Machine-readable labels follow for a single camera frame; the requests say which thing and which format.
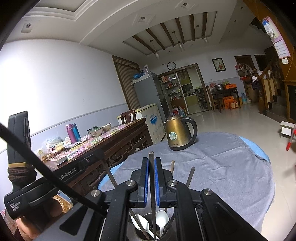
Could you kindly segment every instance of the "round table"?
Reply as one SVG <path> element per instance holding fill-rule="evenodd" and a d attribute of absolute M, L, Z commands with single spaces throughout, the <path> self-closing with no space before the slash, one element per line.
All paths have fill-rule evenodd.
<path fill-rule="evenodd" d="M 255 154 L 238 135 L 223 132 L 200 133 L 195 143 L 185 150 L 172 151 L 167 142 L 161 142 L 130 155 L 116 171 L 112 171 L 117 183 L 129 180 L 132 171 L 141 168 L 142 158 L 148 157 L 151 151 L 155 157 L 161 158 L 164 169 L 170 170 L 171 161 L 175 161 L 173 177 L 177 181 L 186 183 L 191 167 L 195 167 L 189 188 L 198 191 L 211 188 L 261 232 L 264 216 L 275 192 L 268 157 Z M 102 191 L 113 188 L 110 180 L 99 185 Z M 134 209 L 134 212 L 141 215 L 151 212 L 149 193 L 147 207 Z M 169 208 L 169 217 L 172 214 L 173 208 Z M 132 225 L 129 224 L 128 234 L 132 235 L 134 232 L 131 229 L 134 227 L 130 226 Z"/>

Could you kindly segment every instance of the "hanging pot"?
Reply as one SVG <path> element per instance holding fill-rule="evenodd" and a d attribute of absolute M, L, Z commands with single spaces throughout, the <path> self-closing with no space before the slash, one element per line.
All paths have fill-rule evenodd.
<path fill-rule="evenodd" d="M 237 74 L 238 74 L 239 77 L 245 77 L 246 76 L 245 73 L 244 73 L 244 71 L 242 71 L 242 70 L 239 70 L 237 72 Z"/>

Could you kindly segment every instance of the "metal screw head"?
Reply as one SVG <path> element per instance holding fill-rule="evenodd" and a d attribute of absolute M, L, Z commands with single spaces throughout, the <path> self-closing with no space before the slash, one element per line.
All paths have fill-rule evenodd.
<path fill-rule="evenodd" d="M 126 184 L 127 184 L 127 186 L 131 187 L 131 186 L 135 185 L 136 182 L 135 182 L 134 180 L 128 180 L 128 181 L 126 182 Z"/>
<path fill-rule="evenodd" d="M 213 194 L 213 191 L 211 189 L 209 189 L 209 188 L 206 188 L 204 190 L 204 194 L 207 195 L 207 196 L 211 196 Z"/>
<path fill-rule="evenodd" d="M 102 193 L 101 190 L 96 189 L 96 190 L 92 190 L 91 195 L 93 197 L 97 197 L 97 196 L 101 195 L 101 193 Z"/>
<path fill-rule="evenodd" d="M 169 184 L 170 186 L 176 186 L 176 185 L 178 184 L 178 181 L 176 181 L 176 180 L 169 180 L 169 181 L 168 181 L 168 184 Z"/>

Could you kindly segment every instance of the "electric kettle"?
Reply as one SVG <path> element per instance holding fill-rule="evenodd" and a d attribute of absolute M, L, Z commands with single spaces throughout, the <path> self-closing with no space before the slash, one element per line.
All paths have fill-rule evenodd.
<path fill-rule="evenodd" d="M 193 126 L 193 137 L 191 137 L 187 122 Z M 184 150 L 195 141 L 197 125 L 194 119 L 190 117 L 181 117 L 178 114 L 172 113 L 166 121 L 166 133 L 171 150 Z"/>

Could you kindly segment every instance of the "human hand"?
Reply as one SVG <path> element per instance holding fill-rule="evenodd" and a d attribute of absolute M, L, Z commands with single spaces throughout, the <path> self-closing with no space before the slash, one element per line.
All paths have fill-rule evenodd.
<path fill-rule="evenodd" d="M 55 199 L 52 201 L 50 200 L 50 204 L 44 205 L 44 208 L 48 209 L 48 213 L 51 216 L 50 222 L 46 225 L 47 228 L 61 216 L 63 208 Z M 25 241 L 32 241 L 41 233 L 39 229 L 25 217 L 17 219 L 16 223 L 20 234 Z"/>

